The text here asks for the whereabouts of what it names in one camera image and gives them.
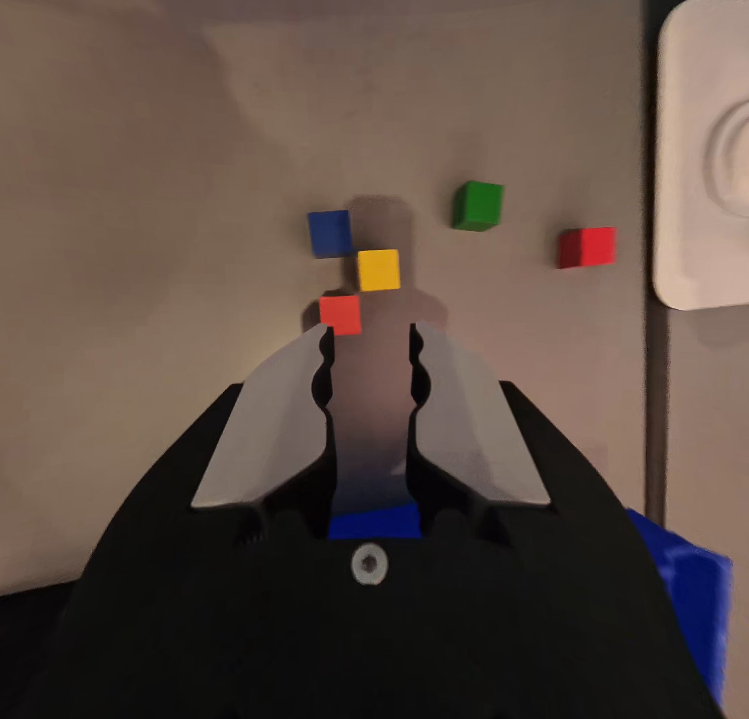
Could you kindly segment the yellow wooden cube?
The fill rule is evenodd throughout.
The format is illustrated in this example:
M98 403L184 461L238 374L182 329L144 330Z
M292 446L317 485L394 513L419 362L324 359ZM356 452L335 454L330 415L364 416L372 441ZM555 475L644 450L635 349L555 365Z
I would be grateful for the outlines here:
M395 291L401 288L397 249L369 249L357 253L358 286L361 292Z

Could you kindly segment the black padded wrist rest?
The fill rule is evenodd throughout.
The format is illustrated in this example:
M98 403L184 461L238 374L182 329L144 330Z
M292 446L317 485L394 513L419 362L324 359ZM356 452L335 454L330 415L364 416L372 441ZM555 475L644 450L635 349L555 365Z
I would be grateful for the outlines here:
M74 582L1 596L1 717L18 717L41 673Z

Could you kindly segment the red wooden cube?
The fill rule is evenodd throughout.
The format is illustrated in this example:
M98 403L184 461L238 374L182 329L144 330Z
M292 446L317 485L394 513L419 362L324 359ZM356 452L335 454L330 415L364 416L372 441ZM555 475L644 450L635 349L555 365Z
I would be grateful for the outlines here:
M558 269L614 265L616 258L615 227L571 229L563 232L557 239Z

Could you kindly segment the blue plastic bin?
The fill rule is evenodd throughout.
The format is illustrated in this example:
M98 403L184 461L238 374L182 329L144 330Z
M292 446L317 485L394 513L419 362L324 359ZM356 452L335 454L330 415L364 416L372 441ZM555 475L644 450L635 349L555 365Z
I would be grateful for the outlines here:
M663 529L631 508L627 512L656 564L699 673L712 697L722 705L733 563ZM419 511L413 502L334 517L329 539L420 539L419 524Z

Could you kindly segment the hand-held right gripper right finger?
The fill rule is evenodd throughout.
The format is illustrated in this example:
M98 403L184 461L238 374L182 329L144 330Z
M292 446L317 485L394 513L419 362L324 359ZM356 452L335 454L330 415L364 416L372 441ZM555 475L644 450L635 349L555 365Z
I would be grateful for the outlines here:
M414 409L407 432L407 488L429 536L438 516L463 518L493 536L497 508L549 511L552 500L500 379L476 352L430 323L409 331Z

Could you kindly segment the orange wooden cube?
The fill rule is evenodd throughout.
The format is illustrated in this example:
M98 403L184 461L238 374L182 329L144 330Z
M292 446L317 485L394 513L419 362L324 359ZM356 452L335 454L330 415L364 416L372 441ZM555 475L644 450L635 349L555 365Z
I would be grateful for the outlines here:
M360 297L353 295L325 295L318 299L319 318L332 328L335 336L359 336L362 333Z

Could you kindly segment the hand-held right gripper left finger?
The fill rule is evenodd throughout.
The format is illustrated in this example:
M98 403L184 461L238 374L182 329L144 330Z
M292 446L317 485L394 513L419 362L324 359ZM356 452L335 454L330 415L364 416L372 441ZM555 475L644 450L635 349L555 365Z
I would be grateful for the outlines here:
M338 474L334 347L332 328L317 324L244 380L192 508L248 507L266 521L295 511L314 537L327 536Z

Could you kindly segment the green wooden cube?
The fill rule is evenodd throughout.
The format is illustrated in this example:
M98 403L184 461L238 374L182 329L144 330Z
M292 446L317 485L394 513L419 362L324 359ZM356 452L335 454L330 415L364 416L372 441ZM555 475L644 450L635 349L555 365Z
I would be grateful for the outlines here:
M496 183L466 181L454 194L451 227L486 231L501 222L505 187Z

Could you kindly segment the blue wooden cube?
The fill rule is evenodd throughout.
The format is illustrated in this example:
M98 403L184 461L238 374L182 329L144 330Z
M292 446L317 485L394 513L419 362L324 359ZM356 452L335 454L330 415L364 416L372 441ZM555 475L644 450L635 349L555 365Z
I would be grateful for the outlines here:
M353 254L350 213L346 209L307 214L312 254L317 259Z

